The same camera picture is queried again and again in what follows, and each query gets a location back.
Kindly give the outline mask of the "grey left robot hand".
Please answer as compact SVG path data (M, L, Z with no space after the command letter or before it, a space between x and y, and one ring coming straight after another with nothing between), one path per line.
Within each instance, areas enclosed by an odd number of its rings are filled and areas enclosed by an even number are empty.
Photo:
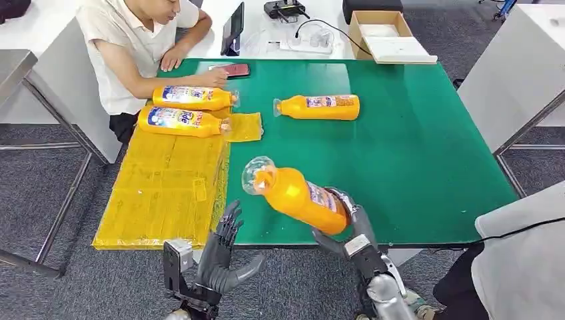
M256 255L246 265L231 269L233 244L243 225L239 219L240 201L228 204L216 229L210 232L198 264L195 283L219 294L225 294L254 277L265 266L264 255Z

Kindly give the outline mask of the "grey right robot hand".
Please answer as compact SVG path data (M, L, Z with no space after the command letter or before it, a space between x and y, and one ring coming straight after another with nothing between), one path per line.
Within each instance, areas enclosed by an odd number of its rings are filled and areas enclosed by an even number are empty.
M350 259L361 249L371 245L377 249L377 242L368 215L362 205L357 204L354 199L346 192L334 187L325 189L334 195L338 202L344 207L349 225L352 226L352 238L346 242L335 241L333 238L312 228L312 235L315 241L327 251Z

